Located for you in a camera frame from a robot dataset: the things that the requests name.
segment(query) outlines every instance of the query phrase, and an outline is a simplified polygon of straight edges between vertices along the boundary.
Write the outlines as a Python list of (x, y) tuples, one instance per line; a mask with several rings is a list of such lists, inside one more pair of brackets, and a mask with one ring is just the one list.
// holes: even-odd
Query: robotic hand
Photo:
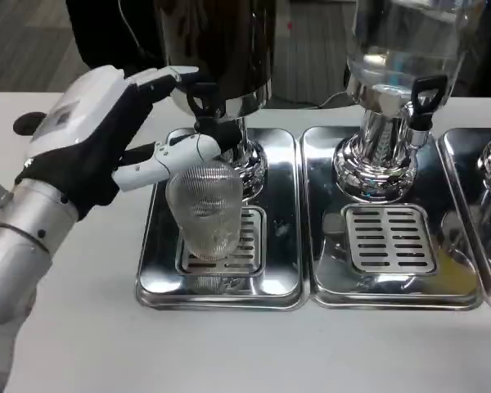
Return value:
[[(125, 151), (153, 103), (175, 88), (186, 93), (198, 133)], [(105, 66), (78, 79), (40, 115), (16, 186), (0, 191), (0, 323), (25, 314), (59, 246), (94, 206), (236, 146), (240, 131), (217, 127), (223, 103), (197, 68), (152, 69), (126, 79)]]

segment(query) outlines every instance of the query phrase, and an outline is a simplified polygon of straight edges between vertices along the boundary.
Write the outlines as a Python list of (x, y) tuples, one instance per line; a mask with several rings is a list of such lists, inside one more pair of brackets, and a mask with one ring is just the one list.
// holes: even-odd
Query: drip tray grate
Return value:
[(344, 210), (354, 266), (368, 273), (435, 270), (422, 209), (413, 205), (351, 205)]
[(264, 211), (248, 206), (242, 209), (241, 232), (238, 246), (222, 260), (200, 260), (179, 240), (179, 270), (183, 274), (254, 276), (264, 268)]

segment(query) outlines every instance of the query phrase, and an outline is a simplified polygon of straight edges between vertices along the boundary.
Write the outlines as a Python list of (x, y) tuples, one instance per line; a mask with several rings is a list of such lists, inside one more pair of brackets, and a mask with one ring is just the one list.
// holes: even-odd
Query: floor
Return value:
[[(321, 104), (344, 90), (354, 2), (279, 3), (270, 107)], [(63, 92), (87, 69), (65, 0), (0, 0), (0, 92)], [(328, 105), (342, 102), (340, 95)]]

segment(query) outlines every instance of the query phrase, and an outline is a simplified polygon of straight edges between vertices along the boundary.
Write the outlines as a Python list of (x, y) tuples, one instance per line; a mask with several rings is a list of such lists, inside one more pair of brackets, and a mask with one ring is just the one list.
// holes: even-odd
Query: white countertop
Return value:
[[(28, 138), (13, 121), (46, 111), (58, 94), (0, 93), (0, 181), (11, 186)], [(261, 111), (249, 126), (356, 125), (359, 107)], [(156, 106), (136, 142), (191, 126)], [(435, 132), (491, 127), (491, 99), (453, 98)], [(16, 343), (7, 392), (491, 391), (491, 309), (469, 312), (322, 309), (290, 313), (156, 311), (134, 299), (151, 188), (120, 194), (71, 232), (38, 288)]]

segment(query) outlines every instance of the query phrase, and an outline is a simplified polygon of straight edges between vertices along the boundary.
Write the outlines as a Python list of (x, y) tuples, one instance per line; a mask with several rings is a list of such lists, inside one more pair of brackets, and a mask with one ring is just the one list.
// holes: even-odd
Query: black spigot handle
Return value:
[[(409, 119), (409, 128), (418, 131), (429, 131), (433, 127), (433, 112), (439, 107), (445, 96), (448, 86), (446, 75), (436, 75), (415, 80), (411, 89), (411, 103), (413, 113)], [(420, 102), (420, 95), (424, 92), (436, 90), (436, 94), (430, 100)]]
[(182, 75), (182, 85), (179, 89), (187, 95), (187, 104), (197, 119), (219, 119), (225, 115), (225, 101), (220, 95), (218, 84), (213, 78), (201, 72)]
[[(412, 108), (418, 115), (434, 112), (442, 102), (445, 96), (445, 90), (448, 86), (447, 75), (429, 76), (427, 78), (419, 78), (412, 84), (411, 102)], [(420, 103), (420, 95), (423, 92), (436, 90), (436, 94), (429, 101)]]

